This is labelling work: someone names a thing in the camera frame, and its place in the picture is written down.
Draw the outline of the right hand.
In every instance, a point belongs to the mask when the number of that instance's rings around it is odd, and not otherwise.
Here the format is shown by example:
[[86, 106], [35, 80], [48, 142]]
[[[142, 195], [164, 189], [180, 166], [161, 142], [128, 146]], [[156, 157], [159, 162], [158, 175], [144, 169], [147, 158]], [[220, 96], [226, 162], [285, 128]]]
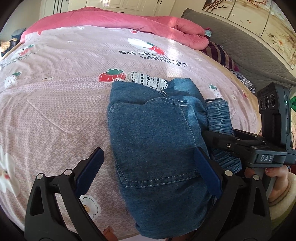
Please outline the right hand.
[[284, 197], [289, 188], [288, 167], [283, 165], [278, 168], [266, 168], [264, 173], [271, 178], [275, 178], [275, 182], [268, 198], [270, 205], [275, 204]]

